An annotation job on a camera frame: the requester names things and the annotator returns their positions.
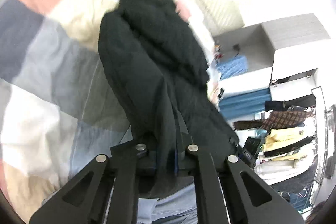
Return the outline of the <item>black puffer jacket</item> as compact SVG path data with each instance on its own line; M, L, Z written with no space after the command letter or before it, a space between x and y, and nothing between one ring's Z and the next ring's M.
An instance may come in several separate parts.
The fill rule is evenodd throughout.
M207 60L172 0L121 0L102 18L98 53L133 137L158 145L142 198L165 198L193 182L174 175L181 131L214 159L234 154L238 136L207 97Z

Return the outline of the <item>yellow hanging garment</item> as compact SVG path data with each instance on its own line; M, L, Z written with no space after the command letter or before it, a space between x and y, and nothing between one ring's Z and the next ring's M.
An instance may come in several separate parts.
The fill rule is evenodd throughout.
M290 144L298 142L310 134L303 127L272 129L270 134L265 138L263 151L273 151L286 147Z

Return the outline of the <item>blue curtain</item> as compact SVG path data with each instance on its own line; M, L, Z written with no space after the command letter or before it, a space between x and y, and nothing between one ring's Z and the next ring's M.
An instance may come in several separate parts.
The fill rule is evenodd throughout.
M269 88L224 98L219 102L220 113L227 120L260 113L271 99Z

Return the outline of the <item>person's jeans legs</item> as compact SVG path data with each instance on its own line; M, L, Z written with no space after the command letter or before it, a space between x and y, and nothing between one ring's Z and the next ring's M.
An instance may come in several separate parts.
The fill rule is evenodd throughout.
M163 199L140 198L137 223L198 223L194 184Z

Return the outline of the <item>black hanging garment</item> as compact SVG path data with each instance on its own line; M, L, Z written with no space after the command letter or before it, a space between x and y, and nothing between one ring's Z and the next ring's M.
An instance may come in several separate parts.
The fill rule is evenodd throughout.
M291 107L308 108L314 107L316 97L313 94L305 95L288 101L265 101L266 111L287 111Z

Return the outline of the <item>blue towel covered chair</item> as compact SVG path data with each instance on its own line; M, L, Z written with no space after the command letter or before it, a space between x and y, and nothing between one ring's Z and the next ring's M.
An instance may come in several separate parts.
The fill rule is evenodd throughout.
M218 62L216 67L220 73L220 80L224 80L246 73L248 61L244 55L237 55L226 61Z

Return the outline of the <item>grey white wardrobe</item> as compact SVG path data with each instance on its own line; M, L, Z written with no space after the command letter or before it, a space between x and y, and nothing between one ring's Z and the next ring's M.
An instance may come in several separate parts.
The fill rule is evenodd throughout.
M224 59L239 53L247 58L248 70L220 81L225 97L265 89L279 79L318 68L320 46L331 41L314 14L275 19L215 37Z

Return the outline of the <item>checkered patchwork duvet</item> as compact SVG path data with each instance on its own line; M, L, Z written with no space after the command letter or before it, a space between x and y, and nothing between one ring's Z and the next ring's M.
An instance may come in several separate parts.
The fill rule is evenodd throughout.
M28 222L100 153L131 139L97 43L119 0L1 0L1 191Z

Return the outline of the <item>bottles on bedside shelf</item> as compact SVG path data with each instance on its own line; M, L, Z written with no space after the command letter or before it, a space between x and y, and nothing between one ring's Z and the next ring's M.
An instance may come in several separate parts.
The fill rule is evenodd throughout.
M219 44L215 44L214 46L214 60L216 63L221 61L223 54L221 53L221 46Z

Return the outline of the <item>cream quilted headboard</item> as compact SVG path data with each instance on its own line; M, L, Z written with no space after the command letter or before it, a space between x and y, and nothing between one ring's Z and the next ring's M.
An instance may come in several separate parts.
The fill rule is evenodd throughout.
M212 36L244 27L243 17L230 0L194 0L204 15L204 23Z

